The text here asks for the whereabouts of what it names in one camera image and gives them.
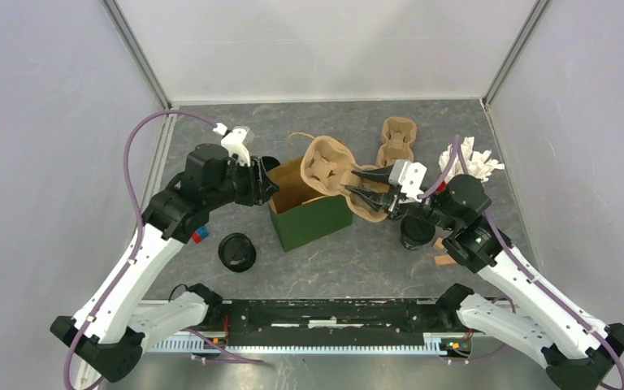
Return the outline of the black coffee cup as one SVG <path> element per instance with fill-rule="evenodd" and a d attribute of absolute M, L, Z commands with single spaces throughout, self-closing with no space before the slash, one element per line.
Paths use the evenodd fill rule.
<path fill-rule="evenodd" d="M 400 243 L 407 250 L 433 245 L 436 240 L 436 228 L 413 215 L 406 215 L 401 220 L 400 231 Z"/>
<path fill-rule="evenodd" d="M 269 172 L 280 165 L 280 161 L 277 158 L 271 156 L 262 156 L 260 162 L 264 171 Z"/>

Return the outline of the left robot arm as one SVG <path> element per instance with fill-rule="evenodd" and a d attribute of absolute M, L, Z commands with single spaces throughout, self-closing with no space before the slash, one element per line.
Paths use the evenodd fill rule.
<path fill-rule="evenodd" d="M 222 297 L 203 284 L 144 314 L 136 309 L 160 271 L 204 227 L 210 212 L 235 203 L 260 206 L 279 190 L 268 172 L 271 156 L 198 145 L 184 170 L 153 195 L 141 215 L 134 241 L 90 300 L 72 316 L 58 316 L 50 331 L 101 377 L 126 377 L 144 352 L 186 328 L 213 331 L 223 320 Z"/>

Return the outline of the green paper bag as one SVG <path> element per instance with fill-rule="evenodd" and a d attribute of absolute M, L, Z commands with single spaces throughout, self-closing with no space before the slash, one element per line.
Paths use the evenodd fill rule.
<path fill-rule="evenodd" d="M 286 253 L 353 222 L 353 213 L 341 195 L 323 195 L 303 181 L 302 159 L 288 152 L 288 160 L 268 172 L 279 186 L 279 192 L 269 201 L 271 223 Z"/>

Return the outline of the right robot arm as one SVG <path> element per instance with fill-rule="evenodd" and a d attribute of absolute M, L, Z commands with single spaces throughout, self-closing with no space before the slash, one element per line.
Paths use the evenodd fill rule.
<path fill-rule="evenodd" d="M 422 225 L 444 229 L 447 254 L 459 265 L 500 289 L 518 313 L 461 284 L 437 300 L 438 324 L 448 332 L 462 327 L 482 332 L 524 353 L 560 389 L 597 389 L 617 371 L 624 388 L 624 325 L 589 314 L 548 282 L 495 225 L 491 199 L 472 175 L 454 176 L 439 193 L 426 194 L 422 164 L 399 160 L 389 167 L 355 169 L 351 176 L 387 186 L 349 191 L 372 210 L 403 214 Z"/>

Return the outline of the black coffee cup front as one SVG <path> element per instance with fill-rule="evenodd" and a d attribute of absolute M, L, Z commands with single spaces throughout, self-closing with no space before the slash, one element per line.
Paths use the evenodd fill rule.
<path fill-rule="evenodd" d="M 400 243 L 407 250 L 433 245 L 436 240 L 436 228 L 413 215 L 406 215 L 401 220 L 400 231 Z"/>

